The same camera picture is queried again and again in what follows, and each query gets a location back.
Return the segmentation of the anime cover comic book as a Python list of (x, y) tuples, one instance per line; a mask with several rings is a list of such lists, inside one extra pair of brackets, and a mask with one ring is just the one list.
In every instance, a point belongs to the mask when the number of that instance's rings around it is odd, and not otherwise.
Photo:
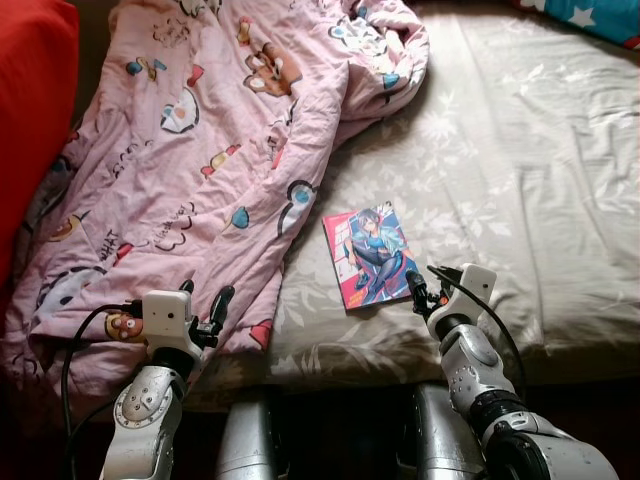
[(410, 296), (417, 264), (393, 204), (324, 216), (340, 302), (351, 311)]

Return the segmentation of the pink cartoon print quilt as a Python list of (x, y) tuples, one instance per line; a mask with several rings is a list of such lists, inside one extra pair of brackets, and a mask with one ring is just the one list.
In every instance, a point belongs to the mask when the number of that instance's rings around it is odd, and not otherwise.
[(0, 323), (0, 387), (45, 406), (100, 305), (234, 288), (219, 355), (268, 348), (285, 253), (335, 147), (419, 91), (406, 0), (119, 0), (99, 87), (37, 188)]

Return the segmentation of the silver robot right leg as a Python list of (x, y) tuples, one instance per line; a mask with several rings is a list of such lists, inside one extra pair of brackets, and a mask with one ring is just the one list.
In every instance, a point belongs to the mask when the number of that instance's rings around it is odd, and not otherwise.
[(483, 451), (470, 425), (453, 410), (449, 390), (417, 384), (413, 407), (415, 480), (483, 480)]

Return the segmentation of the bed with beige floral sheet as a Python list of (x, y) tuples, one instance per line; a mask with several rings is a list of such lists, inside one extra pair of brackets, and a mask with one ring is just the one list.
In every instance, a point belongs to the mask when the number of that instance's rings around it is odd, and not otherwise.
[[(406, 302), (344, 310), (324, 216), (393, 204), (417, 266), (495, 271), (508, 371), (531, 384), (630, 378), (637, 348), (640, 69), (632, 52), (486, 0), (406, 0), (428, 29), (413, 99), (330, 155), (285, 253), (266, 351), (207, 355), (192, 404), (251, 385), (384, 387), (438, 379)], [(86, 410), (141, 364), (146, 339), (99, 317), (59, 394)]]

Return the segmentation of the red fabric sofa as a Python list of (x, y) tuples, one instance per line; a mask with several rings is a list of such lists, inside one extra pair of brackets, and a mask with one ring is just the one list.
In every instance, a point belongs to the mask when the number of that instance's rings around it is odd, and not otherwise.
[(0, 285), (29, 201), (67, 138), (79, 27), (64, 0), (0, 0)]

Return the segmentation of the red white blue bolster pillow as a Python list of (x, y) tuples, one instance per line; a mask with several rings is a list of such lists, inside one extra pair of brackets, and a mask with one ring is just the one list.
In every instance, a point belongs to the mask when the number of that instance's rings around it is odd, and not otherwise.
[(589, 32), (623, 49), (639, 50), (640, 0), (507, 0), (512, 6)]

